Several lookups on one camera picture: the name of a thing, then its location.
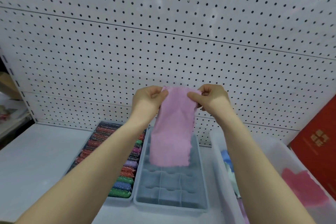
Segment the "rolled cloth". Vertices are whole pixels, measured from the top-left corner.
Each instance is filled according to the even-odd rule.
[[[187,97],[186,87],[163,87],[162,102],[151,134],[149,161],[159,167],[188,166],[197,103]]]

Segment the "hand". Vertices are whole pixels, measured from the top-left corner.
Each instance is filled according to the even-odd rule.
[[[167,90],[161,91],[162,87],[159,86],[149,86],[137,90],[132,100],[130,119],[140,122],[145,127],[148,126],[168,95]]]
[[[221,113],[232,110],[228,93],[223,86],[216,84],[204,84],[199,89],[202,95],[195,92],[188,92],[188,98],[197,102],[198,107],[202,106],[202,111],[217,118]]]

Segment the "plastic bin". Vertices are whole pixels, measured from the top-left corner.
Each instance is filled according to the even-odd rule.
[[[272,137],[257,133],[252,133],[252,137],[280,175],[285,168],[289,168],[294,173],[307,170],[295,154],[283,143]],[[213,168],[226,222],[232,224],[245,224],[221,156],[221,151],[227,149],[223,131],[220,128],[210,131],[210,139],[213,151]],[[312,174],[310,174],[310,176],[317,184],[319,184]],[[330,202],[321,207],[310,207],[306,209],[317,224],[335,223],[336,202],[321,185],[320,187],[330,198]]]
[[[201,156],[195,135],[191,138],[190,165],[188,167],[158,167],[149,162],[151,143],[148,139],[142,148],[138,173],[140,179],[134,195],[137,208],[166,214],[199,215],[209,207]]]
[[[123,125],[124,124],[124,122],[118,122],[118,121],[110,121],[108,123],[119,124],[119,125]],[[78,154],[74,157],[73,161],[71,162],[69,168],[66,170],[65,174],[67,174],[68,170],[70,169],[71,165],[73,164],[73,162],[75,161],[75,159],[77,158],[77,156],[79,156],[79,154],[81,153],[82,149],[86,146],[87,141],[90,139],[90,137],[91,137],[91,135],[86,140],[85,144],[83,144],[83,146],[80,148],[80,150],[78,151]],[[148,129],[146,129],[145,139],[143,140],[143,147],[144,147],[145,142],[147,141],[147,139],[148,139]],[[141,160],[143,159],[143,157],[144,157],[144,154],[141,153],[139,163],[141,162]],[[133,200],[133,197],[134,197],[134,194],[135,194],[135,188],[137,186],[137,183],[138,183],[138,180],[139,180],[139,176],[140,176],[140,172],[139,172],[139,169],[138,169],[137,173],[135,175],[135,179],[134,179],[132,194],[131,194],[131,196],[129,198],[107,197],[106,200],[105,200],[105,202],[104,202],[104,205],[120,206],[120,207],[127,207],[127,206],[129,206],[131,204],[131,201]]]

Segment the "forearm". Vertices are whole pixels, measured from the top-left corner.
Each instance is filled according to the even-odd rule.
[[[91,223],[145,128],[141,121],[128,121],[58,181],[16,223]]]
[[[251,224],[315,223],[229,108],[216,118],[223,129],[239,192]]]

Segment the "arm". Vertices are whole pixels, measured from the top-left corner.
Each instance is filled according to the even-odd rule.
[[[168,92],[150,86],[136,92],[129,120],[25,211],[16,224],[91,223],[103,205],[135,141]]]
[[[232,109],[219,85],[203,85],[202,96],[188,96],[203,106],[223,129],[239,192],[251,224],[315,224],[298,198],[275,171]]]

